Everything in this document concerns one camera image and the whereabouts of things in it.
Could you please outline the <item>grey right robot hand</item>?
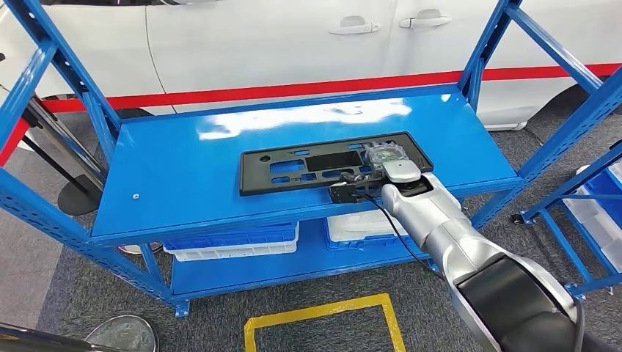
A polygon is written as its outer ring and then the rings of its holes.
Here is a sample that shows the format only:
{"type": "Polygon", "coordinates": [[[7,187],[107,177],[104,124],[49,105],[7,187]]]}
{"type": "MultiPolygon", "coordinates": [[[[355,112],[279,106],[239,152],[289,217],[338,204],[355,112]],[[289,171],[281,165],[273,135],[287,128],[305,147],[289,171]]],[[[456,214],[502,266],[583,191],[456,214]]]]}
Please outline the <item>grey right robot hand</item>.
{"type": "Polygon", "coordinates": [[[380,174],[384,171],[383,163],[389,161],[409,160],[406,151],[400,145],[390,142],[370,142],[364,144],[365,163],[372,173],[380,174]]]}

